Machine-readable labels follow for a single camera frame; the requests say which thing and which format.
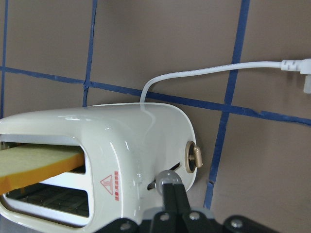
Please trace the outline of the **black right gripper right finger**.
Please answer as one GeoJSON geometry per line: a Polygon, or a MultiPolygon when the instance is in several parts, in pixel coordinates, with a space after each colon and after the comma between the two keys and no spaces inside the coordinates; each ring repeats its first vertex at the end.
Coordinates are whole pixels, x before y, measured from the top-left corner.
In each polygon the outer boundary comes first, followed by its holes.
{"type": "Polygon", "coordinates": [[[191,211],[190,203],[183,184],[174,184],[175,200],[177,211],[179,213],[189,213],[191,211]]]}

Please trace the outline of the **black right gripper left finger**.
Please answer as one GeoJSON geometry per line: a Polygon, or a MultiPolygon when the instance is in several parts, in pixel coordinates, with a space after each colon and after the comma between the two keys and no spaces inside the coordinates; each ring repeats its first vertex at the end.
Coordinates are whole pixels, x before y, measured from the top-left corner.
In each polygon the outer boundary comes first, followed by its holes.
{"type": "Polygon", "coordinates": [[[162,197],[163,197],[164,211],[168,213],[177,214],[178,208],[173,184],[167,183],[163,185],[162,197]]]}

